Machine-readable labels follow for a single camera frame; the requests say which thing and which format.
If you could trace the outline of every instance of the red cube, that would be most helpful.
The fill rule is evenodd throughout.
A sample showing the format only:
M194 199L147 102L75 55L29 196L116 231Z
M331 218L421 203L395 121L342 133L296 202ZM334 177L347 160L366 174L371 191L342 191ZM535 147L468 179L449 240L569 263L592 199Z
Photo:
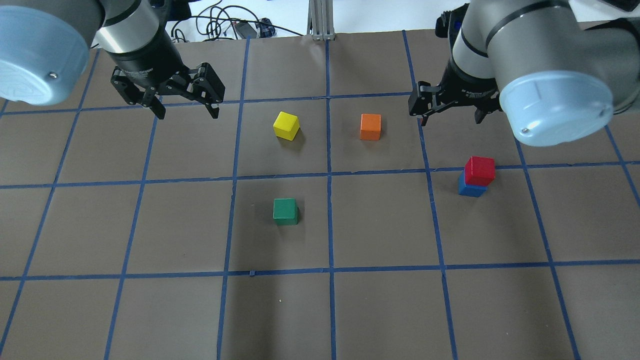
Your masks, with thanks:
M465 183L488 186L495 179L495 160L472 156L465 165Z

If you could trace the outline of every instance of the white floor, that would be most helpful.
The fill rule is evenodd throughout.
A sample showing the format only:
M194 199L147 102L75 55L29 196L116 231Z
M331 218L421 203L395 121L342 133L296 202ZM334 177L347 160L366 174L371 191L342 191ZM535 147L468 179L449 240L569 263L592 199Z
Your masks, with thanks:
M198 14L204 8L216 3L215 0L201 0L191 3L191 12ZM363 33L376 31L433 29L436 19L445 10L453 10L465 0L334 0L333 18L336 33ZM632 13L619 11L599 0L570 0L578 21L613 20L619 17L638 17L640 7ZM241 5L249 8L258 17L268 17L277 26L298 33L307 30L307 0L223 0L220 6ZM228 9L232 17L251 19L251 14L238 8ZM168 29L175 24L168 24ZM200 21L204 30L205 21ZM195 20L179 24L187 40L201 41L206 37L195 29ZM277 36L291 34L278 30Z

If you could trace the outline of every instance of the stacked cubes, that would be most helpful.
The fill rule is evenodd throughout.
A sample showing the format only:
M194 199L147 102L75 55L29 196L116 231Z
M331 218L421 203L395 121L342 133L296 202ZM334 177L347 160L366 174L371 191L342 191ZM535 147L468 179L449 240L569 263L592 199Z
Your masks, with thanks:
M495 160L472 156L458 178L458 193L464 196L480 197L495 179Z

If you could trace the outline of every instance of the grid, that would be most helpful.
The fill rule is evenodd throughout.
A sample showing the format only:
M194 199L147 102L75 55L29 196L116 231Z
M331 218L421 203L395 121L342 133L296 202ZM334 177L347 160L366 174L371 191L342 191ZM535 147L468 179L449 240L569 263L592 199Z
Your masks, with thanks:
M415 82L415 74L413 69L413 61L412 55L410 52L409 41L406 35L406 32L403 31L403 40L404 40L404 48L406 49L406 60L408 62L410 73L408 74L408 78L412 84ZM534 212L536 215L538 227L541 233L541 237L543 240L543 245L545 248L545 252L547 255L547 261L540 262L530 262L530 263L485 263L485 264L455 264L448 265L445 261L445 254L442 248L442 241L440 239L440 228L438 221L438 208L436 206L436 200L434 196L433 190L433 182L431 179L432 174L437 172L459 172L463 170L463 167L447 167L447 168L432 168L429 166L429 157L428 152L426 150L426 141L423 133L423 128L419 126L419 121L416 121L417 131L420 138L420 145L422 148L422 157L424 160L424 168L409 168L409 169L391 169L391 170L364 170L364 171L356 171L356 172L334 172L332 170L332 150L331 150L331 100L333 99L343 99L343 98L357 98L357 97L389 97L389 96L398 96L398 95L408 95L408 92L391 92L391 93L375 93L375 94L356 94L356 95L330 95L330 48L331 43L325 43L325 72L326 72L326 95L322 97L289 97L289 98L276 98L276 99L245 99L245 85L246 85L246 72L247 72L247 64L248 57L250 52L250 42L251 40L246 41L245 49L244 49L244 61L243 61L243 78L241 83L241 95L238 101L228 101L227 103L238 104L239 105L239 115L237 119L237 130L236 130L236 139L235 139L235 149L234 149L234 162L233 162L233 174L231 177L214 177L214 178L179 178L179 179L149 179L147 180L147 170L149 166L150 156L152 152L152 146L154 142L154 136L156 133L156 126L158 123L158 119L154 119L152 124L152 129L150 133L150 138L148 140L147 147L147 156L145 159L144 170L142 173L142 177L140 180L132 179L129 181L101 181L101 182L85 182L85 183L59 183L58 179L60 177L60 173L67 156L67 151L69 148L69 144L74 135L74 130L76 128L76 124L78 118L82 111L101 111L101 110L121 110L121 109L131 109L135 107L130 106L118 106L118 107L102 107L102 108L83 108L84 98L86 97L87 90L89 88L89 84L91 83L91 79L93 77L93 71L95 70L96 63L100 56L100 51L98 51L90 73L87 80L87 83L84 87L83 96L79 103L79 106L76 109L67 109L67 110L44 110L44 111L13 111L7 112L6 107L8 102L5 102L2 110L0 110L0 119L3 115L30 115L36 113L58 113L58 112L75 112L75 117L73 124L71 126L70 133L67 138L67 142L65 145L65 149L63 151L62 157L60 159L60 163L58 165L58 170L56 172L56 177L51 184L20 184L20 185L1 185L0 190L4 189L14 189L14 188L46 188L51 189L49 192L49 196L44 208L44 212L42 214L42 219L38 226L38 231L36 233L35 239L33 241L33 246L31 247L31 251L29 253L29 257L24 269L24 272L21 276L15 277L0 277L0 281L13 281L19 282L19 287L17 290L17 294L15 296L15 300L13 301L13 306L11 308L11 312L4 328L3 337L0 342L0 354L2 354L4 344L6 343L7 336L9 335L13 316L16 312L16 308L20 302L20 296L22 294L22 289L24 284L27 281L41 281L41 280L80 280L80 279L114 279L118 280L118 291L116 294L116 300L113 307L113 315L111 317L111 323L109 327L109 335L107 340L107 346L104 353L104 359L109 359L109 353L111 350L111 341L113 339L113 333L115 329L115 324L118 318L118 309L120 304L120 299L122 296L122 291L124 287L125 280L127 279L153 279L153 278L181 278L181 277L221 277L222 278L222 291L221 291L221 301L220 301L220 324L218 327L218 339L217 339L217 350L218 350L218 359L221 356L221 348L223 343L223 335L225 329L225 308L226 308L226 300L227 300L227 282L229 277L237 277L237 276L249 276L250 271L230 271L229 263L230 263L230 252L231 252L231 243L232 243L232 230L234 223L234 210L236 203L236 188L239 181L246 180L258 180L258 179L280 179L280 178L304 178L304 177L325 177L327 178L327 209L328 209L328 253L329 253L329 262L327 267L322 268L297 268L297 269L288 269L288 270L257 270L255 271L256 276L263 275L287 275L287 274L317 274L317 273L328 273L330 276L330 329L331 329L331 355L332 359L337 358L337 347L336 347L336 319L335 319L335 274L337 273L345 273L345 272L399 272L399 271L440 271L442 274L442 289L444 294L444 304L446 311L446 318L449 330L449 340L451 343L451 354L453 359L458 358L458 350L456 346L456 337L455 337L455 329L452 319L452 309L451 309L451 301L449 298L449 286L447 283L447 271L448 270L463 270L463 269L492 269L492 268L549 268L552 274L554 286L556 288L556 293L558 297L558 302L561 308L561 312L563 315L564 325L566 327L566 331L568 333L569 341L572 347L573 356L576 359L580 359L579 348L575 341L569 315L566 309L566 305L564 303L563 292L560 286L560 282L558 279L558 275L556 273L556 268L562 266L591 266L591 265L638 265L640 264L640 259L603 259L603 260L587 260L587 261L555 261L553 255L551 253L550 245L547 241L547 235L545 231L545 225L543 223L543 219L540 213L540 209L538 207L538 201L536 199L536 194L534 191L534 187L532 185L531 177L529 175L530 169L536 168L564 168L564 167L621 167L624 171L625 177L627 178L628 185L635 197L637 205L640 206L640 197L638 194L638 190L632 180L632 176L628 169L629 165L640 165L640 161L628 161L623 159L620 149L616 144L614 136L609 129L606 127L606 133L609 137L611 144L614 148L614 151L618 157L617 162L600 162L600 163L576 163L576 164L535 164L530 165L527 164L525 160L525 156L523 154L522 147L518 142L515 142L516 148L518 150L518 155L520 157L521 164L517 165L503 165L498 166L498 170L513 170L519 169L524 173L527 187L529 189L529 195L531 197L532 206L534 208ZM238 176L237 174L237 166L238 166L238 156L239 156L239 148L240 148L240 139L241 139L241 124L243 119L243 107L247 103L253 102L277 102L277 101L305 101L305 100L325 100L326 102L326 134L327 134L327 169L326 172L318 172L318 173L304 173L304 174L280 174L280 175L257 175L257 176ZM186 104L167 104L167 106L194 106L193 103ZM341 176L367 176L367 175L378 175L378 174L426 174L427 179L427 189L429 195L429 206L432 212L432 221L433 227L435 230L435 238L436 238L436 246L438 251L438 264L437 265L415 265L415 266L350 266L350 267L336 267L334 265L333 259L333 208L332 208L332 179L333 177L341 177ZM227 229L227 244L226 244L226 252L225 252L225 262L224 262L224 270L223 271L215 271L215 272L177 272L177 273L161 273L161 274L131 274L127 272L127 265L129 262L129 256L131 253L131 247L134 240L134 234L136 231L136 224L138 221L138 215L140 212L141 202L143 198L143 193L145 190L146 184L161 184L161 183L182 183L182 182L213 182L213 181L231 181L232 182L232 195L231 195L231 203L229 209L229 220L228 220L228 229ZM49 206L51 205L51 201L54 195L54 192L57 188L66 188L66 187L76 187L76 186L117 186L117 185L138 185L140 187L137 197L137 203L134 210L134 216L131 225L131 231L129 235L129 241L127 244L127 250L125 253L125 257L123 260L122 271L119 274L91 274L91 275L29 275L29 268L31 266L31 261L33 260L34 253L36 251L36 247L38 246L38 240L40 234L42 232L42 228L47 217L47 213L49 210Z

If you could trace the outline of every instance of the blue tape line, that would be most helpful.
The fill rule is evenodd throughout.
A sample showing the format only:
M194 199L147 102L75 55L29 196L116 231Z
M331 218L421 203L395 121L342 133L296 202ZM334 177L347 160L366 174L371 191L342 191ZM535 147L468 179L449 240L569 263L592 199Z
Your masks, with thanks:
M406 51L406 59L409 64L409 73L411 74L411 86L415 85L415 74L413 73L413 61L411 60L411 51L409 50L409 40L406 38L406 31L402 30L402 38L404 40L404 50Z
M262 180L262 179L290 179L296 177L325 177L326 172L309 172L306 174L276 174L276 175L252 175L238 176L238 180Z
M228 271L229 271L229 261L231 257L231 239L232 232L234 227L234 211L236 207L236 188L237 188L237 172L238 172L238 155L240 151L240 132L242 130L242 115L244 109L244 89L246 86L246 68L249 62L249 44L251 42L251 37L246 39L246 45L244 47L244 62L242 69L242 85L240 88L240 102L238 109L238 124L236 128L236 148L234 150L234 171L233 171L233 185L231 192L231 205L229 207L229 223L227 226L227 249L225 251L225 273L222 278L222 291L220 295L220 318L218 322L218 344L216 345L217 354L216 359L220 360L221 350L222 350L222 335L225 324L225 308L227 304L227 282L228 282Z
M222 271L205 271L205 272L165 272L158 274L126 274L127 279L172 279L175 277L216 277L223 276Z
M94 181L86 183L60 183L55 184L57 188L75 188L80 186L116 186L116 185L140 185L140 180L124 180L124 181Z
M455 264L447 265L447 270L543 268L549 263L497 263L497 264Z
M0 185L0 190L4 189L39 189L52 188L53 184L29 184L29 185Z
M440 265L351 266L335 268L333 272L388 272L440 270Z
M56 191L55 184L58 182L60 178L60 172L62 171L62 165L65 162L65 158L67 157L67 152L69 150L69 144L71 143L71 138L74 135L74 131L76 130L76 124L78 122L78 117L80 116L80 109L82 109L82 105L84 103L84 98L86 97L86 92L89 89L89 84L91 83L91 79L93 77L93 71L95 70L95 64L97 63L98 56L100 55L100 51L98 51L93 59L93 63L91 66L91 70L89 71L89 76L87 78L86 83L84 84L83 94L80 98L80 103L76 109L76 115L74 117L74 121L71 125L71 129L69 130L69 135L67 136L67 142L65 143L65 148L62 151L62 156L60 157L60 162L58 163L58 169L56 171L56 176L53 181L53 185L51 187L51 191L49 192L49 197L47 198L47 203L42 212L42 217L40 218L40 223L38 224L38 231L36 232L36 236L33 239L33 244L31 246L31 250L29 251L29 257L27 258L27 262L24 266L24 271L22 273L22 279L20 280L20 284L18 285L18 291L15 294L15 298L13 300L13 304L11 307L11 312L9 313L9 318L7 319L6 326L4 327L4 332L2 335L2 340L0 340L0 356L4 350L4 344L6 343L7 336L9 335L9 330L11 329L11 324L13 322L13 317L15 316L15 310L18 307L18 302L20 301L20 296L22 295L22 290L24 288L24 283L26 282L27 275L29 273L29 268L31 267L31 262L33 261L33 256L36 252L36 248L38 247L38 242L40 241L40 235L42 234L42 228L45 223L45 219L47 218L47 214L49 212L49 207L51 206L51 201L53 199L53 194ZM5 101L3 110L6 108L7 103Z
M338 171L332 172L332 176L352 176L352 175L384 175L384 174L415 174L424 172L423 168L404 168L399 170L361 170L361 171Z
M9 100L5 100L4 104L2 105L2 108L0 108L0 119L2 118L2 115L4 115L4 112L6 111L6 107L9 105Z
M140 215L140 207L142 205L142 198L145 193L145 185L147 182L147 172L149 170L149 163L151 160L151 150L154 144L154 138L156 137L156 127L158 124L158 117L154 117L154 122L151 126L151 133L149 134L149 143L147 145L147 156L145 158L145 167L142 170L142 180L140 182L140 190L138 192L138 200L136 201L136 209L133 212L133 220L131 221L131 231L129 232L129 241L127 242L127 250L124 254L124 260L122 261L122 271L120 272L120 281L118 282L118 291L116 293L115 304L113 305L113 313L111 315L111 323L109 325L109 333L107 336L107 344L104 349L104 360L109 359L111 353L111 342L113 340L113 332L115 330L116 319L118 318L118 310L120 309L120 299L122 298L122 289L124 288L124 282L127 275L127 267L129 266L129 258L131 256L131 247L133 246L133 239L136 235L136 226L138 225L138 216Z
M28 110L28 111L7 111L5 115L33 115L33 114L53 114L53 113L75 113L77 109L58 110Z
M616 162L603 162L603 163L575 163L575 164L541 164L541 165L527 165L528 168L567 168L567 167L610 167L618 166L620 163Z
M183 179L155 179L147 180L147 184L168 184L168 183L208 183L211 181L229 181L234 178L231 176L223 177L185 177Z
M640 259L610 259L610 260L575 260L554 261L554 266L607 266L607 265L640 265ZM452 264L447 270L482 270L482 269L510 269L510 268L545 268L548 262L537 263L495 263L495 264ZM168 272L148 274L126 274L126 279L169 279L174 277L218 277L218 276L247 276L254 272L255 276L276 276L295 274L321 273L350 273L350 272L395 272L395 271L436 271L440 265L396 265L396 266L347 266L341 268L298 268L285 270L240 270L240 271L210 271L210 272ZM96 280L119 279L121 274L88 274L88 275L34 275L27 276L26 281L40 280ZM0 281L20 281L22 276L2 276Z
M555 261L554 266L640 265L640 259Z
M282 102L282 101L312 101L312 100L325 100L325 99L351 99L361 97L387 97L387 96L406 96L411 92L383 92L373 94L344 94L344 95L324 95L324 96L306 96L306 97L281 97L273 99L247 99L242 100L244 104L256 103L256 102ZM224 104L239 104L240 100L227 100ZM164 104L165 107L174 108L181 106L198 106L199 102L178 102L175 104ZM112 110L130 110L130 109L144 109L140 105L123 105L123 106L101 106L97 108L83 108L81 111L112 111ZM65 113L74 112L75 109L62 109L62 110L29 110L29 111L11 111L6 115L30 115L30 114L46 114L46 113Z
M331 165L331 59L329 56L329 40L324 41L324 73L326 78L326 210L328 225L328 245L329 245L329 269L334 268L333 262L333 205L332 196L332 165ZM331 359L336 360L337 350L335 341L335 276L333 272L329 274L329 309L330 309L330 337L331 337Z
M616 155L618 156L618 160L620 161L618 164L622 167L622 170L625 172L625 176L627 177L627 181L629 182L629 186L631 187L631 192L634 194L634 197L636 198L636 203L638 204L638 206L640 206L640 196L638 196L638 190L634 184L633 179L631 178L631 173L629 172L629 169L625 164L625 160L622 157L620 148L618 147L618 144L616 144L616 139L613 137L613 134L611 133L611 129L609 129L609 125L606 125L604 128L607 131L607 135L609 135L611 145L613 145L613 149L616 151Z
M412 79L412 86L415 82L415 75L413 73L413 62L411 59L411 51L409 50L409 43L406 38L406 32L403 31L404 49L406 51L407 61L410 64L409 71ZM435 198L433 196L433 185L431 182L431 167L429 166L429 157L427 156L427 149L424 143L424 133L422 132L422 126L420 126L420 120L417 119L418 134L420 136L420 146L422 147L422 159L424 160L425 174L427 175L427 189L429 191L429 202L431 204L431 216L433 217L433 230L436 236L436 246L438 248L438 262L440 271L442 273L442 294L444 296L444 306L447 313L447 325L449 328L449 341L451 342L451 355L453 360L458 360L458 349L456 347L456 335L453 329L453 317L451 315L451 301L449 300L449 285L447 283L447 265L444 261L444 253L442 251L442 241L440 239L440 225L438 222L438 213L436 210Z
M640 165L640 161L626 161L626 165ZM579 164L540 164L540 165L528 165L528 168L572 168L572 167L601 167L601 166L619 166L620 163L579 163ZM500 165L495 167L496 170L511 170L522 169L521 165ZM464 167L443 167L443 168L431 168L430 172L458 172L464 170ZM383 174L412 174L424 172L423 168L405 168L405 169L392 169L392 170L359 170L359 171L338 171L332 172L331 176L356 176L356 175L383 175ZM250 176L238 176L239 181L244 180L260 180L260 179L287 179L295 177L326 177L326 172L311 172L301 174L274 174L274 175L250 175ZM181 179L152 179L146 180L147 184L165 184L165 183L200 183L209 181L230 181L233 180L231 176L223 177L185 177ZM15 184L15 185L0 185L0 190L4 189L28 189L28 188L66 188L75 186L111 186L111 185L137 185L140 184L140 180L123 180L123 181L96 181L87 183L58 183L58 184Z
M520 162L522 163L522 171L524 172L524 176L527 180L527 187L529 187L531 202L533 204L533 209L536 213L536 219L538 220L538 227L540 229L540 236L542 237L542 242L545 246L545 252L547 253L547 261L551 269L551 276L553 277L553 280L554 280L554 286L556 287L558 302L560 303L560 310L562 311L562 316L564 319L564 326L566 327L567 335L569 336L569 342L571 343L571 348L573 350L573 357L575 358L575 360L579 360L580 353L578 352L578 346L576 345L575 337L573 336L573 329L571 327L571 321L569 321L569 314L566 311L566 304L564 303L564 297L562 294L562 289L560 287L560 281L558 279L556 267L554 266L554 258L553 258L553 255L551 254L551 248L549 247L545 225L542 222L542 215L540 214L540 208L538 207L538 200L536 199L536 193L533 190L533 184L531 183L531 177L529 176L529 169L527 166L527 162L524 158L524 153L522 152L522 146L520 145L520 142L515 138L513 140L515 141L516 147L518 149L518 155L520 157Z
M43 280L101 280L119 279L119 274L89 274L89 275L35 275L27 276L27 281Z

